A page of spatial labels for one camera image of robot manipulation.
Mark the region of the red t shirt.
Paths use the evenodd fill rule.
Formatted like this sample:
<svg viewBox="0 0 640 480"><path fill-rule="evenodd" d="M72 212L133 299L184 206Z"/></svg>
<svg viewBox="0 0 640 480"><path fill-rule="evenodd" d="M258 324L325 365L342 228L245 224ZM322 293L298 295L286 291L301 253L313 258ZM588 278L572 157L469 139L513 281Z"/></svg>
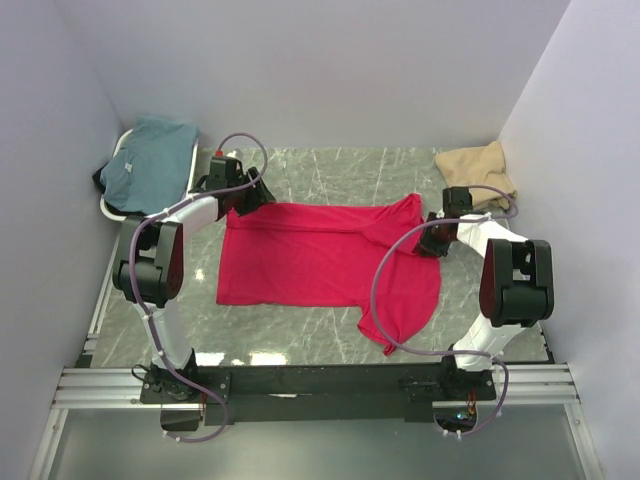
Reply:
<svg viewBox="0 0 640 480"><path fill-rule="evenodd" d="M439 304L440 265L413 252L422 199L411 193L383 206L276 203L227 217L216 301L357 307L359 331L385 355L431 320Z"/></svg>

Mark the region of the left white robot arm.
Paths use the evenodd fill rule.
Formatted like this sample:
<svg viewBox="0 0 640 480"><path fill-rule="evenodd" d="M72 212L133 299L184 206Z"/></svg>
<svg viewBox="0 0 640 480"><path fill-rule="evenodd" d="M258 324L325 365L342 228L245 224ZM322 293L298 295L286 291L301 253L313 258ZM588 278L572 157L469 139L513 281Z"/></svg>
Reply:
<svg viewBox="0 0 640 480"><path fill-rule="evenodd" d="M123 221L112 282L143 320L157 369L184 375L195 364L177 302L185 242L231 213L247 215L274 203L261 173L256 167L245 168L238 150L227 155L218 150L208 173L181 202L163 213L130 215Z"/></svg>

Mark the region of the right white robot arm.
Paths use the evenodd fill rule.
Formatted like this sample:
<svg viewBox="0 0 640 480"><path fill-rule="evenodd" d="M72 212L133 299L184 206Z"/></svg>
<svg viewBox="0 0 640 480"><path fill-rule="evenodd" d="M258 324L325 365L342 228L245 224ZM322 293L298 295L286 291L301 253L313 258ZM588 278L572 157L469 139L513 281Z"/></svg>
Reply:
<svg viewBox="0 0 640 480"><path fill-rule="evenodd" d="M442 209L428 214L429 224L413 252L441 258L459 242L483 259L480 313L452 347L458 369L487 370L517 335L548 319L554 309L552 250L548 242L511 232L490 213L473 207L470 189L442 191Z"/></svg>

